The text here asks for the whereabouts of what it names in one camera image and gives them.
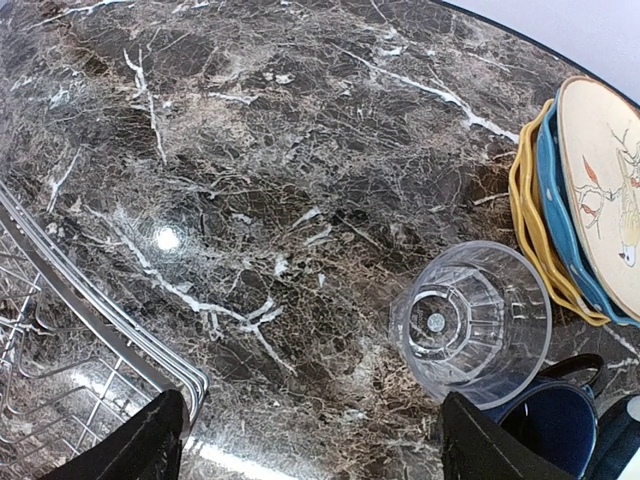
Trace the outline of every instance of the yellow dish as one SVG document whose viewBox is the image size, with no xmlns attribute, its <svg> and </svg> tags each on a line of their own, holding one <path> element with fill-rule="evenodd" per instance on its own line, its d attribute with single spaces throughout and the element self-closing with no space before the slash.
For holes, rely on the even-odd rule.
<svg viewBox="0 0 640 480">
<path fill-rule="evenodd" d="M 551 299 L 575 312 L 590 325 L 602 326 L 610 320 L 587 306 L 578 287 L 549 242 L 546 224 L 540 214 L 540 193 L 536 173 L 535 142 L 542 119 L 551 108 L 548 100 L 536 119 L 520 131 L 516 159 L 509 171 L 511 216 L 520 249 L 536 268 Z"/>
</svg>

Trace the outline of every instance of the mug handle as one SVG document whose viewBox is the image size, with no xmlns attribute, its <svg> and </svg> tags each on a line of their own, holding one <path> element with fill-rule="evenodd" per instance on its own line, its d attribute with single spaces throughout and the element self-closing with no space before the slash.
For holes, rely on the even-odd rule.
<svg viewBox="0 0 640 480">
<path fill-rule="evenodd" d="M 582 370 L 594 369 L 596 372 L 582 387 L 589 387 L 593 393 L 593 398 L 597 398 L 602 393 L 607 383 L 604 359 L 595 353 L 583 353 L 573 357 L 565 358 L 538 373 L 541 377 L 562 378 L 571 373 Z"/>
</svg>

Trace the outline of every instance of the stacked plates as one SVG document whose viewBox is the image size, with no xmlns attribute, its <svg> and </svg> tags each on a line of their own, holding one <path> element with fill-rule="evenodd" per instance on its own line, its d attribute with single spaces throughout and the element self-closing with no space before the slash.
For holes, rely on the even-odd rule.
<svg viewBox="0 0 640 480">
<path fill-rule="evenodd" d="M 520 133 L 510 200 L 549 295 L 600 326 L 640 326 L 640 117 L 605 86 L 566 80 Z"/>
</svg>

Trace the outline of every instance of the blue dish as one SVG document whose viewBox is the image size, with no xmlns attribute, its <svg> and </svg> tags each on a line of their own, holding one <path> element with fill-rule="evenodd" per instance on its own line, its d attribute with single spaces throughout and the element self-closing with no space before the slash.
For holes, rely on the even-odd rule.
<svg viewBox="0 0 640 480">
<path fill-rule="evenodd" d="M 536 163 L 542 209 L 548 231 L 562 263 L 591 306 L 619 325 L 640 323 L 629 318 L 602 289 L 578 242 L 558 152 L 557 98 L 538 132 Z"/>
</svg>

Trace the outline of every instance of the white wall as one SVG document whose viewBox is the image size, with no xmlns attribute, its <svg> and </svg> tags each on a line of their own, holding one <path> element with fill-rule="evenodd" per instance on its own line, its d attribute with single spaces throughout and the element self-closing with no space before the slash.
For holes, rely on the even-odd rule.
<svg viewBox="0 0 640 480">
<path fill-rule="evenodd" d="M 640 104 L 639 0 L 445 0 L 530 37 Z"/>
</svg>

